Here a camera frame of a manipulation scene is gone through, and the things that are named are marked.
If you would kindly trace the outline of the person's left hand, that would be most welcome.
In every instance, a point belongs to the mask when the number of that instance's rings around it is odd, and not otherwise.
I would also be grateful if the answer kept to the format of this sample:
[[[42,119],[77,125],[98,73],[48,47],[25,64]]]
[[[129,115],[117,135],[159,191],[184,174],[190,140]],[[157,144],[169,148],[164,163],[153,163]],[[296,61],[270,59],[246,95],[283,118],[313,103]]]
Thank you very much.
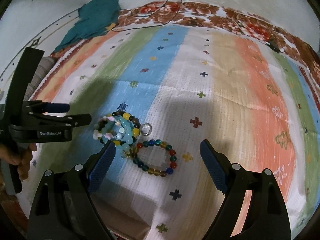
[[[29,144],[23,154],[13,155],[10,151],[1,144],[1,159],[11,165],[17,166],[20,181],[24,181],[29,177],[30,162],[33,159],[33,152],[37,151],[35,143]]]

